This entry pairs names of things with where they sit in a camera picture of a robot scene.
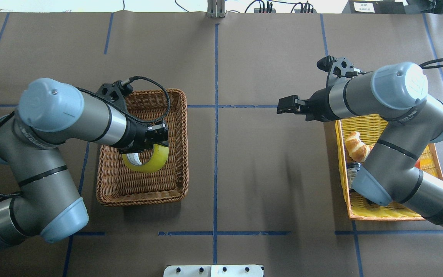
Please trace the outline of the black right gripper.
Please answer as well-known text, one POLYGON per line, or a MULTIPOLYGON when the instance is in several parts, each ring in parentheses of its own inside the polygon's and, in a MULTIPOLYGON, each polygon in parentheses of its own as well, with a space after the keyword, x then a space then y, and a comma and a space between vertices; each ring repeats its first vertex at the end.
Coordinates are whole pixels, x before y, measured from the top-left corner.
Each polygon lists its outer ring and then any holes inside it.
POLYGON ((328 92, 326 89, 318 90, 306 100, 301 100, 297 95, 280 98, 278 100, 278 108, 276 109, 276 113, 306 115, 306 122, 330 122, 331 111, 329 106, 328 92))

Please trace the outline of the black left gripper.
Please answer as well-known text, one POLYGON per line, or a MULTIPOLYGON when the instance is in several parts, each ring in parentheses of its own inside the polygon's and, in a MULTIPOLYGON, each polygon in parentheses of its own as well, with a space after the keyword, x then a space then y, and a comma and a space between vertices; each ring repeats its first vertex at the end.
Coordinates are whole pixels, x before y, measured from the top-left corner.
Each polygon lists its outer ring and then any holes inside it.
POLYGON ((169 147, 168 125, 166 122, 155 122, 147 126, 127 119, 125 133, 118 141, 118 152, 120 154, 141 153, 153 149, 154 144, 169 147))

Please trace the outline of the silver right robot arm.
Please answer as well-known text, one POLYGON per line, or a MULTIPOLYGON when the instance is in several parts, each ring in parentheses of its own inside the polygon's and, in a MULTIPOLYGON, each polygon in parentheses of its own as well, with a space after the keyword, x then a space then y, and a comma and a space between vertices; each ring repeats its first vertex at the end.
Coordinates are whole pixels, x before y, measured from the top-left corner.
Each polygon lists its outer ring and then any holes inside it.
POLYGON ((327 56, 317 67, 326 87, 306 100, 278 100, 277 114, 332 122, 376 114, 387 121, 352 188, 381 206, 397 202, 443 227, 443 181, 415 167, 430 143, 443 141, 443 102, 429 95, 424 70, 443 68, 443 58, 401 62, 365 72, 345 57, 327 56))

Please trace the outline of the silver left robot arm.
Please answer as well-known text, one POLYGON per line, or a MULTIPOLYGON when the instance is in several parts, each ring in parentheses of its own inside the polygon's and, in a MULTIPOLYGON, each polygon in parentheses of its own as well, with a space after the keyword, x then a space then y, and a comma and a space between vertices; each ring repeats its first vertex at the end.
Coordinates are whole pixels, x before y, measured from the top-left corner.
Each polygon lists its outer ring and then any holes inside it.
POLYGON ((166 111, 141 120, 125 104, 136 80, 152 82, 135 76, 103 84, 93 93, 39 78, 28 85, 15 110, 0 118, 0 164, 10 166, 20 189, 0 193, 0 250, 35 235, 58 242, 87 225, 84 200, 59 151, 67 140, 117 149, 133 171, 156 172, 165 165, 170 96, 162 87, 166 111))

